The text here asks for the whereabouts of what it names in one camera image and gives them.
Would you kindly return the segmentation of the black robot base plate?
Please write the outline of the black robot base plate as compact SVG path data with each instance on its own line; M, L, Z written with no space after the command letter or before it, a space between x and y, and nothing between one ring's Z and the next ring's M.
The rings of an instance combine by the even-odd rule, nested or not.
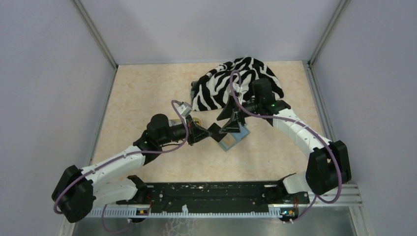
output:
M151 205L151 212L191 213L266 212L272 204L309 204L307 192L289 194L281 181L155 182L141 187L131 200L118 205Z

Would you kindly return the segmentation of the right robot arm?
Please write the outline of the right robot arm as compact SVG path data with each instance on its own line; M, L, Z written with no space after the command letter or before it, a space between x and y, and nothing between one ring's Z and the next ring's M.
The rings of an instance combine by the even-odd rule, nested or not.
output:
M237 83L226 82L225 88L229 98L217 117L228 120L220 129L222 133L239 132L246 117L262 118L286 134L308 158L306 171L283 178L282 186L277 188L280 201L289 203L298 192L322 195L352 179L347 146L321 136L288 103L275 99L268 79L253 82L254 97L246 102L241 99L243 89Z

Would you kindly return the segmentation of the light blue card holder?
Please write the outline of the light blue card holder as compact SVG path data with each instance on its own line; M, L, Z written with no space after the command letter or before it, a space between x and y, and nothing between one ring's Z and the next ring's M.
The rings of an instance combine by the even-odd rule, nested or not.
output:
M250 134L246 126L239 125L239 128L240 131L238 133L228 133L218 143L224 151L232 149Z

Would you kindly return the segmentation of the black credit card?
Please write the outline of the black credit card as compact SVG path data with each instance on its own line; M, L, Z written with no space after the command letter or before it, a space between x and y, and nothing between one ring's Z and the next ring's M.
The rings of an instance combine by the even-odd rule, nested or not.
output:
M221 142L227 133L220 133L221 127L217 123L213 123L209 128L208 132L210 133L210 137L214 139L216 142Z

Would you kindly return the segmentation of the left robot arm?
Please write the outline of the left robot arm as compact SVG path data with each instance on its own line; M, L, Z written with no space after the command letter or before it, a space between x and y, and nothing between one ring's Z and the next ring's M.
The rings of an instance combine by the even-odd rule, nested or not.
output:
M119 154L98 164L63 171L53 193L53 210L70 223L85 218L98 203L99 189L123 173L144 166L164 154L162 146L181 141L193 145L212 136L212 132L195 123L192 116L181 118L181 124L170 126L164 114L154 115L141 137Z

